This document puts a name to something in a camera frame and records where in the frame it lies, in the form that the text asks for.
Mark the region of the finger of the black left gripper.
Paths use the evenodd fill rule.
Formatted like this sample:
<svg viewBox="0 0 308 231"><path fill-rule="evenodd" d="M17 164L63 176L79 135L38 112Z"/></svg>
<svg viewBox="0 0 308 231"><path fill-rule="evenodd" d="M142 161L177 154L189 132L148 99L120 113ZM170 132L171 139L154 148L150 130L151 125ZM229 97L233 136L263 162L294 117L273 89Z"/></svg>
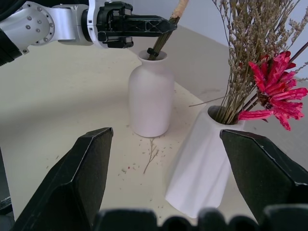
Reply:
<svg viewBox="0 0 308 231"><path fill-rule="evenodd" d="M125 37L159 37L173 32L177 26L157 15L127 15L124 19Z"/></svg>

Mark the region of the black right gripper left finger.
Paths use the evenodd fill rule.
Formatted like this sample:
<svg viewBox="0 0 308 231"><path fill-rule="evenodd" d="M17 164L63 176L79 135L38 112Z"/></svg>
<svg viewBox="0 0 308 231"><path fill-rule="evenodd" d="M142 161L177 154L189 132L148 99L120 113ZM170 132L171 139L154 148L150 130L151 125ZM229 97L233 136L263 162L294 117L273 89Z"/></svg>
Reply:
<svg viewBox="0 0 308 231"><path fill-rule="evenodd" d="M48 172L13 231L91 231L106 186L112 128L90 131Z"/></svg>

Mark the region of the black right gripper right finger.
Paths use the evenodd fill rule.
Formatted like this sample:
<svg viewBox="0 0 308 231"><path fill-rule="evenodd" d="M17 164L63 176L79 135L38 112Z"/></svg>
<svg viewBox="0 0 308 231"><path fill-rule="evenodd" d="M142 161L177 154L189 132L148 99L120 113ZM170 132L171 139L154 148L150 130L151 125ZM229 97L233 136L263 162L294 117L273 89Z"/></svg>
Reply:
<svg viewBox="0 0 308 231"><path fill-rule="evenodd" d="M237 187L260 222L270 205L307 204L308 171L267 137L223 129L220 139Z"/></svg>

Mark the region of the dried bouquet with tan wrap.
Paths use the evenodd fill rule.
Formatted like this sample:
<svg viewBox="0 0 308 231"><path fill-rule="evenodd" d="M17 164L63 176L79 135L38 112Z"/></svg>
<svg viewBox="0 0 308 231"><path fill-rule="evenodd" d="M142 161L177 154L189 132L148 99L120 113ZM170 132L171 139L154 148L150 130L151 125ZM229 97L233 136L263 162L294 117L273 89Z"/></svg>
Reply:
<svg viewBox="0 0 308 231"><path fill-rule="evenodd" d="M174 9L174 11L172 12L172 15L169 19L169 22L177 27L178 22L180 20L180 18L182 17L187 5L188 5L189 0L179 0L178 5L176 6L176 8ZM162 50L162 48L164 47L164 45L166 44L166 42L168 41L168 39L170 38L171 34L173 33L173 31L169 31L167 33L164 33L163 35L159 36L158 39L156 40L154 47L153 48L148 48L147 53L149 54L148 60L149 61L154 61L157 59L160 51Z"/></svg>

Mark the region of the dried bouquet with red flower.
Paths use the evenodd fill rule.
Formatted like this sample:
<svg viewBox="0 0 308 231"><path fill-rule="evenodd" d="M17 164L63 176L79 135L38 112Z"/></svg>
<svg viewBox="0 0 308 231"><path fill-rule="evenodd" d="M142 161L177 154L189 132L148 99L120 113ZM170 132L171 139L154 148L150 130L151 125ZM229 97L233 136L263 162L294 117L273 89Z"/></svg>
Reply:
<svg viewBox="0 0 308 231"><path fill-rule="evenodd" d="M308 66L295 60L308 32L308 0L212 0L223 22L230 67L226 93L213 113L223 125L276 118L286 129L304 117L308 89L296 75Z"/></svg>

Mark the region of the faceted white vase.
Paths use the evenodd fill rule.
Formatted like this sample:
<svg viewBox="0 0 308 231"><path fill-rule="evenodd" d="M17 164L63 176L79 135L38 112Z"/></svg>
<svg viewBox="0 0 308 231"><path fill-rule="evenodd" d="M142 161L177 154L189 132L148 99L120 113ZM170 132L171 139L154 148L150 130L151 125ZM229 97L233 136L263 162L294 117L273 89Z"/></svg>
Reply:
<svg viewBox="0 0 308 231"><path fill-rule="evenodd" d="M219 207L231 166L220 131L242 131L244 122L224 125L218 105L207 105L198 114L167 172L165 199L181 213L196 218L205 207Z"/></svg>

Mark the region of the round white bottle vase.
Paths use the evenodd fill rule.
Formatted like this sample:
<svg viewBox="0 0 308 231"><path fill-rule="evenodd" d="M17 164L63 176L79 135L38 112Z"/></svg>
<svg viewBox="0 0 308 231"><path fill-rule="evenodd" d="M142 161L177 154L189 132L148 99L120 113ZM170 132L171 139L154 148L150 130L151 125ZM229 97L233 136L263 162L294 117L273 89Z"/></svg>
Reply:
<svg viewBox="0 0 308 231"><path fill-rule="evenodd" d="M170 124L174 74L166 65L167 54L163 51L150 61L149 53L142 50L138 59L141 65L131 72L128 80L130 126L139 136L158 137Z"/></svg>

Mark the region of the small dried twig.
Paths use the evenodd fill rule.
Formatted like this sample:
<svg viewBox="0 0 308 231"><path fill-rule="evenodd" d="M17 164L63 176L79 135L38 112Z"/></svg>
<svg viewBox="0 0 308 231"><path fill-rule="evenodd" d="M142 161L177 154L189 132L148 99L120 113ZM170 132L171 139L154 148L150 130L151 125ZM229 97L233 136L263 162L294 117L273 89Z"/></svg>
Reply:
<svg viewBox="0 0 308 231"><path fill-rule="evenodd" d="M149 164L154 160L154 158L158 155L158 148L157 148L157 145L154 143L155 141L155 138L151 138L150 139L150 149L149 149L149 160L148 160L148 163L146 164L145 166L145 169L143 171L143 174L146 173L146 170L149 166Z"/></svg>

